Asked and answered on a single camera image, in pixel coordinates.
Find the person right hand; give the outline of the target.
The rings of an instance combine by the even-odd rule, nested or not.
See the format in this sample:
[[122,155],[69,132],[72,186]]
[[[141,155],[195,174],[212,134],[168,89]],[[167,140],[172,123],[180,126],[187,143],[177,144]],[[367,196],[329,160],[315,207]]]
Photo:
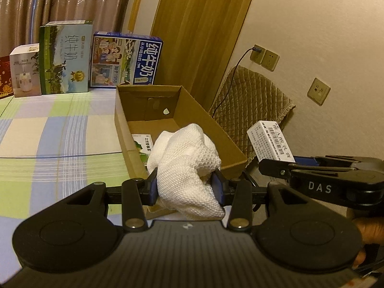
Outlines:
[[384,238],[384,220],[383,217],[357,217],[357,214],[353,209],[348,208],[347,217],[350,218],[361,232],[363,244],[377,244],[383,245]]

